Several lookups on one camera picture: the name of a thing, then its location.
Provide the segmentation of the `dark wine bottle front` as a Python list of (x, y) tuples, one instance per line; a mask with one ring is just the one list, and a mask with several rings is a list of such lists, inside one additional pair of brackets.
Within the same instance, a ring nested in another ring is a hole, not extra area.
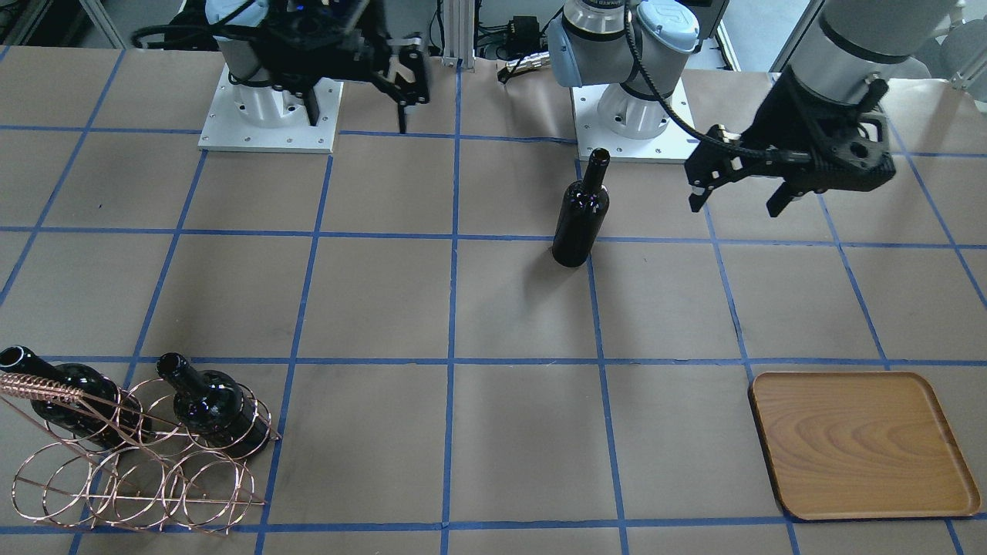
[(606, 149), (593, 149), (583, 177), (564, 192), (552, 244), (553, 258), (561, 266), (579, 267), (588, 259), (610, 207), (604, 186), (610, 160)]

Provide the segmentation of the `dark wine bottle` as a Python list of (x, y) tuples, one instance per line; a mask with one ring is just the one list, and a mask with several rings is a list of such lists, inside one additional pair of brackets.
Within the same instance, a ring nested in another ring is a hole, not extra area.
[(583, 177), (564, 192), (552, 244), (553, 258), (561, 266), (579, 267), (588, 259), (610, 207), (604, 186), (610, 160), (606, 149), (593, 149)]
[(207, 447), (233, 459), (259, 453), (269, 442), (269, 424), (256, 401), (231, 376), (197, 370), (177, 352), (156, 362), (158, 375), (175, 390), (173, 413)]
[(101, 450), (117, 449), (149, 431), (133, 395), (88, 365), (52, 365), (24, 345), (11, 345), (2, 351), (1, 366), (3, 372), (32, 376), (45, 386), (67, 389), (67, 393), (41, 394), (31, 401), (32, 410), (49, 424)]

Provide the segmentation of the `dark wine bottle middle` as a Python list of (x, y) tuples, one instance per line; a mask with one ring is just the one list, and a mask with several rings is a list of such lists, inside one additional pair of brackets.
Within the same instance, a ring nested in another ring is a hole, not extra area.
[(269, 424), (256, 401), (231, 376), (197, 370), (177, 352), (156, 362), (158, 375), (175, 390), (173, 413), (207, 447), (233, 459), (259, 453), (269, 442)]

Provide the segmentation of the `wooden tray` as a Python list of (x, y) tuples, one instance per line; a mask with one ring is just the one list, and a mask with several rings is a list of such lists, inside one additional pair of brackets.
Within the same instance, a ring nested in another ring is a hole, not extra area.
[(763, 372), (750, 404), (776, 501), (803, 521), (970, 517), (982, 496), (915, 372)]

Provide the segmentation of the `dark wine bottle rear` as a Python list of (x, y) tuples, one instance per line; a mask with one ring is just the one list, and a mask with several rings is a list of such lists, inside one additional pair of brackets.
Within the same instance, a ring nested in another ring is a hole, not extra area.
[(45, 386), (67, 389), (67, 393), (41, 394), (31, 401), (32, 410), (49, 424), (101, 450), (117, 449), (149, 431), (133, 395), (88, 365), (52, 365), (24, 345), (11, 345), (2, 351), (1, 366), (3, 372), (32, 376)]

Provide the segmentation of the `aluminium frame post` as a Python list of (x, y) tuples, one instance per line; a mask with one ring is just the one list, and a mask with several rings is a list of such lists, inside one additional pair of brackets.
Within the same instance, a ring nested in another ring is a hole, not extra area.
[(476, 1), (440, 1), (442, 20), (441, 59), (445, 66), (457, 66), (465, 72), (475, 71)]

